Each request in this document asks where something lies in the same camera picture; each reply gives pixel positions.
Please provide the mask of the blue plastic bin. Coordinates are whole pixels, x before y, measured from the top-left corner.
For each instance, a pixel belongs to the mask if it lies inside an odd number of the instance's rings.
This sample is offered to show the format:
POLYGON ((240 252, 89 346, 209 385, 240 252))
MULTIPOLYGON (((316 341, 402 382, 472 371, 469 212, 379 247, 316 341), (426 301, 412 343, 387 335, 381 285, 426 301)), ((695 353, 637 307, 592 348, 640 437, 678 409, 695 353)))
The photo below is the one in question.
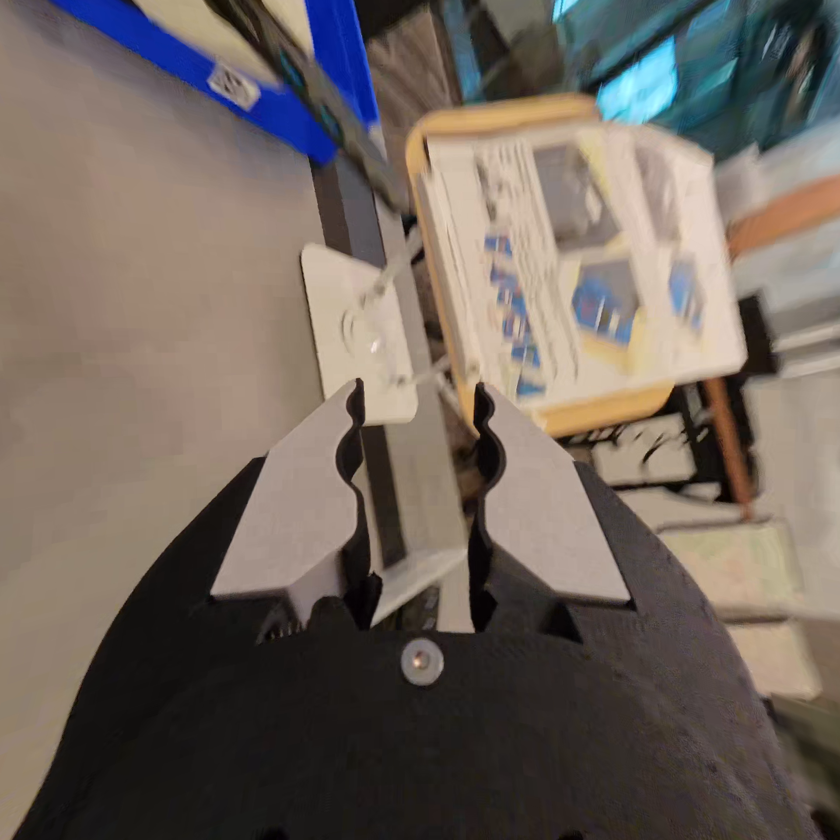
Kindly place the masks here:
MULTIPOLYGON (((295 95, 279 82, 259 78, 256 67, 198 45, 183 26, 160 25, 140 2, 58 1, 62 11, 96 29, 191 88, 225 106, 272 137, 319 164, 337 153, 295 95)), ((303 2, 314 58, 351 105, 366 129, 380 121, 360 22, 351 1, 303 2)))

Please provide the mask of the black multi-port hub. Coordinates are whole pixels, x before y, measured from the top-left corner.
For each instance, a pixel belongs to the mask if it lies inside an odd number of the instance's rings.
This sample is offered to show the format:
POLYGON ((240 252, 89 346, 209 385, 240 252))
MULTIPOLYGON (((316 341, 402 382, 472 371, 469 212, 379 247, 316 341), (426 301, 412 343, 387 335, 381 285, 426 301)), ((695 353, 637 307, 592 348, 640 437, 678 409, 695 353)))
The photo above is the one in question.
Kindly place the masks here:
POLYGON ((399 215, 412 210, 404 183, 320 64, 260 1, 206 1, 299 99, 372 191, 399 215))

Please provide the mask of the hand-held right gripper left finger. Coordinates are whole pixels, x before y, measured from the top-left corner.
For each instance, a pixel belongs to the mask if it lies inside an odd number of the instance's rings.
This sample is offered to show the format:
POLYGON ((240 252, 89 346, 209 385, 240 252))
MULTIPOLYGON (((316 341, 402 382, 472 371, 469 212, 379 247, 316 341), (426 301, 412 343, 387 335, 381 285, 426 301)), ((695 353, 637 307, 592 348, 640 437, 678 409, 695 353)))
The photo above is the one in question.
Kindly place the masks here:
POLYGON ((227 548, 211 596, 276 597, 310 617, 325 596, 349 588, 343 553, 362 541, 364 502, 353 484, 361 465, 364 384, 348 381, 268 451, 227 548))

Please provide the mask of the brown wooden post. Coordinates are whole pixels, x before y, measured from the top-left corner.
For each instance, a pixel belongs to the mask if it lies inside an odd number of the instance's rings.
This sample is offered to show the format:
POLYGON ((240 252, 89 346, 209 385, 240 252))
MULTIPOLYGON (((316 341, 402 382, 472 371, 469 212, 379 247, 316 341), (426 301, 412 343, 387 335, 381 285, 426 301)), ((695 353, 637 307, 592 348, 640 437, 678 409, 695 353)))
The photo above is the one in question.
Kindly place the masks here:
POLYGON ((756 522, 755 502, 760 495, 760 479, 756 468, 750 467, 750 447, 741 440, 726 380, 720 376, 712 377, 700 384, 707 398, 732 504, 738 508, 741 522, 756 522))

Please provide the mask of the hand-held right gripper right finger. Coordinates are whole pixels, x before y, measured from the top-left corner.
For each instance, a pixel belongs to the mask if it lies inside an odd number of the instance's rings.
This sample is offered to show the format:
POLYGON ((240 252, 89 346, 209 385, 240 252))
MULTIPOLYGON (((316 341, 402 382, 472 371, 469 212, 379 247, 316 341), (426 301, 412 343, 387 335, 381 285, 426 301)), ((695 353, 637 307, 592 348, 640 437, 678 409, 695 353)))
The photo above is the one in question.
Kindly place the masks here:
POLYGON ((474 426, 486 484, 469 535, 472 611, 488 613, 517 595, 630 606, 572 456, 483 382, 476 385, 474 426))

